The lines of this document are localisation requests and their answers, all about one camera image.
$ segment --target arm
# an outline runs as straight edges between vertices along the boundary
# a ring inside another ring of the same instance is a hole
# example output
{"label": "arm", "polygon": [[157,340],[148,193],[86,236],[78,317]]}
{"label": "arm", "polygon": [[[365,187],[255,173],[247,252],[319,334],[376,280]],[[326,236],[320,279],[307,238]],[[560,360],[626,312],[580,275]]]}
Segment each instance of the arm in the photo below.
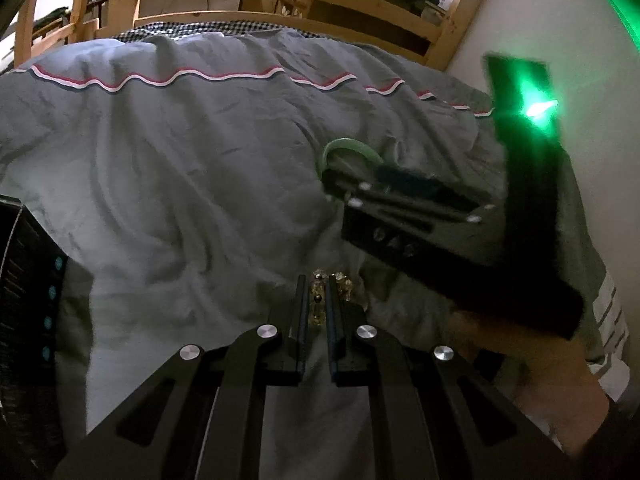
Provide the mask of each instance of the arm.
{"label": "arm", "polygon": [[625,480],[640,471],[640,410],[634,418],[621,413],[609,399],[609,413],[579,455],[583,480]]}
{"label": "arm", "polygon": [[467,312],[454,313],[450,327],[464,348],[484,348],[524,363],[516,405],[544,418],[562,449],[579,457],[609,413],[609,398],[591,374],[580,341]]}

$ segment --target person's hand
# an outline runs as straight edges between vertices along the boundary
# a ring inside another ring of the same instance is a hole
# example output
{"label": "person's hand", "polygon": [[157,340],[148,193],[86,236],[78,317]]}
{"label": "person's hand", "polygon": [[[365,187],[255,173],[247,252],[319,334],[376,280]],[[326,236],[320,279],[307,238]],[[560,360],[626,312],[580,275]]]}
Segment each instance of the person's hand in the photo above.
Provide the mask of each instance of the person's hand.
{"label": "person's hand", "polygon": [[567,341],[464,311],[452,314],[449,327],[467,359],[486,349],[521,360],[525,371],[514,402],[525,414],[544,418],[567,454],[579,455],[606,418],[609,399],[578,338]]}

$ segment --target green cable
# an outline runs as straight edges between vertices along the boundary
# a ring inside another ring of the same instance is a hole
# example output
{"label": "green cable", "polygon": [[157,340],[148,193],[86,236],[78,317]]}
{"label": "green cable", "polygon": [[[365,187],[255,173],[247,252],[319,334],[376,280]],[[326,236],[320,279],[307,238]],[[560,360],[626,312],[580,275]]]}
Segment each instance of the green cable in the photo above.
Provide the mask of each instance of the green cable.
{"label": "green cable", "polygon": [[322,150],[322,155],[318,160],[318,176],[322,178],[322,173],[326,170],[327,158],[331,152],[335,150],[351,150],[357,152],[366,158],[369,162],[374,164],[383,164],[384,160],[379,156],[375,150],[367,146],[364,142],[360,142],[356,139],[350,139],[349,137],[343,137],[341,139],[334,139],[329,142]]}

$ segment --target red and white wavy trim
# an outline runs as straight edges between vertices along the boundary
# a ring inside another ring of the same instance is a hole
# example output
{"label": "red and white wavy trim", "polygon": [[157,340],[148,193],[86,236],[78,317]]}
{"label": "red and white wavy trim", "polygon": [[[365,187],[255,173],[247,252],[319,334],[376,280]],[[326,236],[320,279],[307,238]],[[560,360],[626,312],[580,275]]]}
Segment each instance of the red and white wavy trim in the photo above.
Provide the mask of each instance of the red and white wavy trim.
{"label": "red and white wavy trim", "polygon": [[[178,79],[180,76],[183,75],[187,75],[187,74],[191,74],[191,75],[195,75],[198,76],[202,79],[205,79],[207,81],[228,81],[229,79],[269,79],[271,77],[273,77],[274,75],[276,75],[277,73],[282,72],[283,74],[285,74],[287,77],[289,77],[289,79],[299,85],[309,85],[312,86],[313,88],[316,88],[320,91],[329,91],[329,90],[333,90],[335,88],[337,88],[338,86],[340,86],[342,83],[349,81],[349,80],[357,80],[358,78],[349,72],[345,72],[343,74],[340,74],[339,76],[330,79],[329,81],[326,81],[322,84],[320,83],[315,83],[313,81],[311,81],[311,79],[308,79],[304,76],[291,76],[289,74],[286,73],[286,70],[284,70],[283,67],[281,66],[272,66],[271,68],[268,68],[266,70],[264,70],[263,72],[259,72],[259,73],[254,73],[254,72],[233,72],[233,73],[228,73],[228,74],[220,74],[220,75],[210,75],[210,74],[206,74],[204,72],[201,72],[200,70],[196,70],[195,68],[190,68],[190,67],[181,67],[178,68],[169,78],[167,79],[162,79],[162,80],[155,80],[155,79],[151,79],[147,76],[144,76],[142,74],[138,74],[138,73],[131,73],[128,74],[120,83],[118,83],[117,85],[110,85],[108,83],[105,83],[104,81],[102,81],[101,79],[98,79],[97,77],[90,77],[88,79],[84,79],[84,80],[78,80],[78,79],[72,79],[69,77],[65,77],[65,76],[61,76],[61,75],[56,75],[56,74],[52,74],[50,72],[47,72],[47,70],[45,70],[43,67],[41,67],[38,64],[34,64],[31,65],[28,68],[16,68],[14,70],[11,70],[11,72],[16,72],[16,73],[24,73],[24,72],[28,72],[31,71],[33,72],[33,74],[40,78],[40,79],[44,79],[46,81],[53,81],[55,83],[58,83],[62,86],[66,86],[68,88],[74,88],[76,90],[81,90],[84,88],[87,88],[91,85],[98,85],[100,88],[102,88],[103,90],[106,90],[107,92],[110,93],[115,93],[119,90],[121,90],[123,88],[124,85],[126,85],[126,83],[128,83],[129,81],[132,81],[134,79],[137,79],[139,81],[142,81],[144,84],[150,85],[150,86],[155,86],[155,87],[159,87],[162,88],[164,86],[168,86],[171,83],[173,83],[176,79]],[[401,85],[405,84],[406,81],[404,79],[395,79],[391,82],[390,85],[385,86],[383,88],[376,88],[375,86],[372,85],[366,85],[364,86],[364,89],[370,93],[370,94],[379,94],[379,95],[383,95],[383,96],[388,96],[393,94],[398,88],[400,88]],[[432,92],[429,92],[428,90],[425,91],[421,91],[418,92],[417,94],[418,99],[421,100],[427,100],[427,99],[435,99],[437,98]],[[446,101],[443,101],[446,104],[449,104],[449,106],[451,106],[452,108],[455,108],[456,110],[470,110],[469,106],[467,105],[463,105],[463,104],[450,104],[447,103]],[[485,111],[485,112],[473,112],[473,114],[478,117],[488,117],[491,115],[491,113],[494,111],[494,109],[492,108],[489,111]]]}

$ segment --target gray duvet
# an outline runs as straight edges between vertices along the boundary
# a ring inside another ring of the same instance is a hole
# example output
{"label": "gray duvet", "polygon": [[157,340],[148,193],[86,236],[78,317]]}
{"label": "gray duvet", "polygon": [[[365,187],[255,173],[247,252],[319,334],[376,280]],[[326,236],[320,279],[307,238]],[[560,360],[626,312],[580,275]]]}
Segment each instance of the gray duvet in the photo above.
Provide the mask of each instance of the gray duvet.
{"label": "gray duvet", "polygon": [[[73,260],[56,355],[71,446],[183,344],[225,346],[263,322],[299,273],[345,272],[404,344],[446,338],[446,300],[340,240],[316,175],[330,140],[504,193],[487,95],[292,30],[73,44],[0,78],[0,102],[0,192]],[[590,304],[604,268],[568,165],[560,216],[563,272]],[[594,327],[588,310],[598,356]],[[307,370],[268,391],[261,478],[373,478],[367,392],[330,383],[321,332]]]}

